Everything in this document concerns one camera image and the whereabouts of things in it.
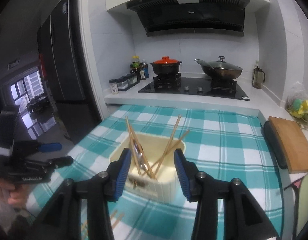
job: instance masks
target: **gas stove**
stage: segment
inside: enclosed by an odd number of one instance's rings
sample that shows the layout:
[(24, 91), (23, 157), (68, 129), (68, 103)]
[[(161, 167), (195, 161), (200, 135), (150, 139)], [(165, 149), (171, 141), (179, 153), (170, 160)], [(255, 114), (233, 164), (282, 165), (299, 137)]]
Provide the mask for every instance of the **gas stove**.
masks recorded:
[(139, 93), (184, 94), (250, 101), (235, 80), (186, 78), (181, 77), (180, 73), (173, 76), (154, 77), (153, 82), (143, 87)]

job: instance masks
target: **black range hood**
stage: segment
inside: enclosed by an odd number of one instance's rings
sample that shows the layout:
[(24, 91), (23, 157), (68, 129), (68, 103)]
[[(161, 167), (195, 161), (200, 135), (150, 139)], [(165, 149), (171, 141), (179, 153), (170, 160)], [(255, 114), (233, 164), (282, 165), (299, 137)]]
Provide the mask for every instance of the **black range hood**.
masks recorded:
[(220, 33), (244, 36), (245, 7), (249, 0), (131, 0), (146, 35)]

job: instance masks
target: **metal bolt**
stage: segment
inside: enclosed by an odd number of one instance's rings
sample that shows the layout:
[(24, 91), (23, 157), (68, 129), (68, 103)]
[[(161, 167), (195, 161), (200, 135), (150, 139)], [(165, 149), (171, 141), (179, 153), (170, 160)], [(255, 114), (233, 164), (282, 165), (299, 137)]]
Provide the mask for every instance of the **metal bolt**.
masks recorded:
[(98, 175), (104, 179), (108, 176), (108, 173), (106, 171), (101, 171)]
[(206, 176), (207, 176), (207, 173), (204, 172), (204, 171), (199, 171), (199, 172), (196, 174), (196, 177), (199, 178), (199, 179), (204, 179)]
[(65, 185), (70, 186), (73, 183), (73, 179), (64, 180)]
[(241, 184), (241, 180), (238, 178), (234, 178), (231, 180), (232, 183), (234, 183), (235, 185), (240, 185)]

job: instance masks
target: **orange pot lid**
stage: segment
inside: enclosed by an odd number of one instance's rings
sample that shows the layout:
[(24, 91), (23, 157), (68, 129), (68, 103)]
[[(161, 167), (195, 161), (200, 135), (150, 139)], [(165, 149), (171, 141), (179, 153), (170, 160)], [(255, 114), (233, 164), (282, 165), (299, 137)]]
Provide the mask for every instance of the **orange pot lid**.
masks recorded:
[(172, 59), (170, 57), (164, 56), (162, 59), (154, 61), (155, 64), (167, 64), (167, 63), (178, 63), (179, 61), (176, 59)]

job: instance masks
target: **refrigerator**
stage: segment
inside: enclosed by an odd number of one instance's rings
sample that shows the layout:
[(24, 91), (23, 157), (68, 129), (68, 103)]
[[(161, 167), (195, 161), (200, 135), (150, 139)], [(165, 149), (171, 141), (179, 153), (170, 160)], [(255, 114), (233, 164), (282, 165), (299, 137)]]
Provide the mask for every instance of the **refrigerator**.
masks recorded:
[(41, 75), (65, 135), (77, 144), (102, 120), (85, 65), (78, 1), (61, 0), (37, 32)]

